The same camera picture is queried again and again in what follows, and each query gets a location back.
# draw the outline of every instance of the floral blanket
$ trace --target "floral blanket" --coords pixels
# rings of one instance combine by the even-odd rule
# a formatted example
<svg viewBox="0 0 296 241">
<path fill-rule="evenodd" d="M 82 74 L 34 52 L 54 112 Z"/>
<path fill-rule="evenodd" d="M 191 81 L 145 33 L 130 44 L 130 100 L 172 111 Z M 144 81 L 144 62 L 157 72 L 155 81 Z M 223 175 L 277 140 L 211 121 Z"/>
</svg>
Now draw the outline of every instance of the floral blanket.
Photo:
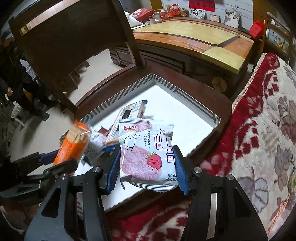
<svg viewBox="0 0 296 241">
<path fill-rule="evenodd" d="M 269 238 L 278 212 L 294 204 L 295 144 L 296 74 L 275 54 L 263 54 L 233 104 L 227 133 L 201 168 L 236 177 Z"/>
<path fill-rule="evenodd" d="M 296 201 L 295 157 L 296 74 L 275 54 L 263 54 L 201 168 L 218 176 L 232 173 L 271 238 Z M 190 200 L 173 190 L 129 218 L 106 215 L 114 241 L 178 241 L 189 208 Z"/>
</svg>

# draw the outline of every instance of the strawberry snack bag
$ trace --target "strawberry snack bag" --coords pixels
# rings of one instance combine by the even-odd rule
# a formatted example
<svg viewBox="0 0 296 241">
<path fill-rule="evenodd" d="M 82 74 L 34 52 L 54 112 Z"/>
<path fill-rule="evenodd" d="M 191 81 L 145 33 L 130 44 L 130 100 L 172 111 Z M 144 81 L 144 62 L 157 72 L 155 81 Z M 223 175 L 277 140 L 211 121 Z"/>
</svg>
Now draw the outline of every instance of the strawberry snack bag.
<svg viewBox="0 0 296 241">
<path fill-rule="evenodd" d="M 173 122 L 120 119 L 120 181 L 166 192 L 178 186 L 171 145 Z"/>
</svg>

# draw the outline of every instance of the striped tape border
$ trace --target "striped tape border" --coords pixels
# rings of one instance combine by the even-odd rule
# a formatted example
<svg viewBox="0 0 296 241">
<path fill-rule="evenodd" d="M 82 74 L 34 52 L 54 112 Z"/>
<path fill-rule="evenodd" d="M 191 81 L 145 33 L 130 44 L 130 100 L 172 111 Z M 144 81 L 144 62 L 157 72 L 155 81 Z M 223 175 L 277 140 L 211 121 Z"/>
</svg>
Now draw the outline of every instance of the striped tape border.
<svg viewBox="0 0 296 241">
<path fill-rule="evenodd" d="M 171 84 L 170 82 L 166 81 L 165 79 L 163 79 L 163 78 L 161 78 L 158 75 L 153 74 L 153 73 L 151 73 L 151 74 L 145 76 L 144 78 L 138 80 L 137 82 L 131 84 L 130 86 L 126 87 L 124 90 L 122 90 L 119 93 L 117 93 L 116 95 L 112 96 L 110 99 L 106 100 L 103 104 L 101 104 L 100 106 L 98 106 L 97 108 L 95 108 L 92 112 L 90 112 L 88 115 L 86 115 L 85 117 L 83 117 L 80 120 L 80 122 L 87 123 L 93 117 L 95 117 L 97 114 L 99 114 L 104 109 L 106 109 L 108 106 L 114 104 L 116 101 L 120 100 L 122 97 L 126 96 L 128 93 L 134 91 L 135 89 L 139 88 L 140 86 L 145 85 L 147 82 L 151 81 L 152 79 L 154 79 L 155 81 L 157 81 L 161 85 L 165 86 L 166 88 L 168 88 L 172 92 L 180 95 L 181 97 L 183 97 L 184 99 L 186 99 L 187 101 L 189 101 L 196 108 L 198 108 L 203 113 L 205 113 L 208 117 L 210 117 L 215 124 L 219 124 L 221 122 L 221 119 L 217 115 L 215 115 L 212 111 L 210 111 L 207 107 L 205 107 L 203 104 L 201 104 L 200 102 L 198 102 L 192 96 L 188 95 L 186 92 L 184 92 L 183 90 L 179 89 L 177 86 Z M 65 134 L 63 134 L 61 136 L 61 138 L 59 139 L 60 140 L 60 145 L 62 144 L 63 140 L 65 139 L 67 133 L 68 132 L 66 132 Z"/>
</svg>

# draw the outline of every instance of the teddy bear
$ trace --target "teddy bear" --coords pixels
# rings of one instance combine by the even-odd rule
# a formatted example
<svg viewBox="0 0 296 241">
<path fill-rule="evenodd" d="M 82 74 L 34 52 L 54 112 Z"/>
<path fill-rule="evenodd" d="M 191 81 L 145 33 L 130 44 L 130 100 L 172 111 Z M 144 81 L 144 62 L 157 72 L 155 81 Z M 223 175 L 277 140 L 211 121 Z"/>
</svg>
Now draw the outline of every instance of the teddy bear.
<svg viewBox="0 0 296 241">
<path fill-rule="evenodd" d="M 182 8 L 180 12 L 181 17 L 188 17 L 189 16 L 189 11 L 186 8 Z"/>
</svg>

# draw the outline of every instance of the strawberry cartoon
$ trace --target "strawberry cartoon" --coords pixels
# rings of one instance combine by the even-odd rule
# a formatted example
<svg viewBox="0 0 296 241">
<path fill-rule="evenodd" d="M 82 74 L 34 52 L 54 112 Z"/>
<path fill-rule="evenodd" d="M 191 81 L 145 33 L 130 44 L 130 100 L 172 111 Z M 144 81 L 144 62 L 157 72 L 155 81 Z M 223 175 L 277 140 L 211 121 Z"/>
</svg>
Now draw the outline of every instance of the strawberry cartoon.
<svg viewBox="0 0 296 241">
<path fill-rule="evenodd" d="M 152 154 L 147 155 L 146 159 L 149 167 L 152 167 L 152 171 L 153 168 L 156 168 L 157 171 L 161 168 L 161 157 L 157 155 L 156 152 L 152 152 Z"/>
</svg>

